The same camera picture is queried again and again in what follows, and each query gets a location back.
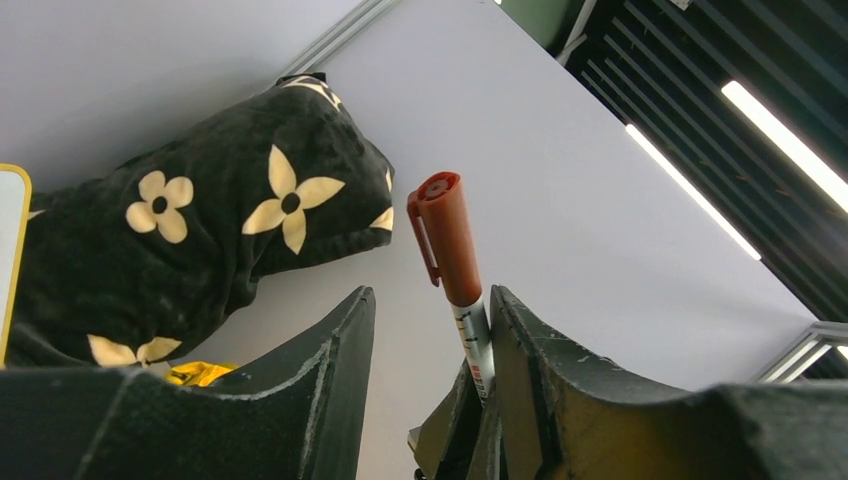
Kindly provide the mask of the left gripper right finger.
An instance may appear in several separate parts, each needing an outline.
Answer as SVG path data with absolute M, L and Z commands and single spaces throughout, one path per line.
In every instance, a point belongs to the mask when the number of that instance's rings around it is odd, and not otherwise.
M 843 479 L 843 382 L 695 392 L 633 372 L 490 293 L 496 395 L 512 479 Z

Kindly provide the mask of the brown marker cap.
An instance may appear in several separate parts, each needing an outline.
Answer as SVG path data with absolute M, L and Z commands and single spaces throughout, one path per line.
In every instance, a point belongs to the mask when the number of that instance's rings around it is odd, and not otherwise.
M 407 197 L 406 212 L 430 282 L 449 303 L 469 307 L 482 295 L 461 176 L 442 171 Z

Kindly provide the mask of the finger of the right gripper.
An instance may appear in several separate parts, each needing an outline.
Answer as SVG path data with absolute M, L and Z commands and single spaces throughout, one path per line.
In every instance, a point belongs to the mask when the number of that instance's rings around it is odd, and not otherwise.
M 466 362 L 445 398 L 409 431 L 414 479 L 465 479 L 477 443 L 483 407 Z
M 503 440 L 499 392 L 494 390 L 483 407 L 466 480 L 507 480 L 509 478 Z

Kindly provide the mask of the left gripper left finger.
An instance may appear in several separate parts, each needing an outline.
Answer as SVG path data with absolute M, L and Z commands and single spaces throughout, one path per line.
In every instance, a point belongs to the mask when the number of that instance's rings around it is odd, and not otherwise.
M 5 479 L 352 479 L 376 301 L 321 321 L 206 387 L 139 368 L 1 375 Z

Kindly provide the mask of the yellow framed whiteboard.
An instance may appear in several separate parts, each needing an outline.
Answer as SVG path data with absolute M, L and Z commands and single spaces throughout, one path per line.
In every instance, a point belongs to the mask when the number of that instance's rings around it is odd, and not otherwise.
M 32 183 L 16 165 L 1 164 L 1 368 L 6 366 Z

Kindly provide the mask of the white marker pen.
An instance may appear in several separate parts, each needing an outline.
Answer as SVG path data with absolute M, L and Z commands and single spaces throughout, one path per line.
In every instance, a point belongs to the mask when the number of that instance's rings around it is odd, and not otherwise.
M 495 365 L 484 297 L 466 307 L 452 305 L 451 309 L 476 393 L 485 404 L 492 396 Z

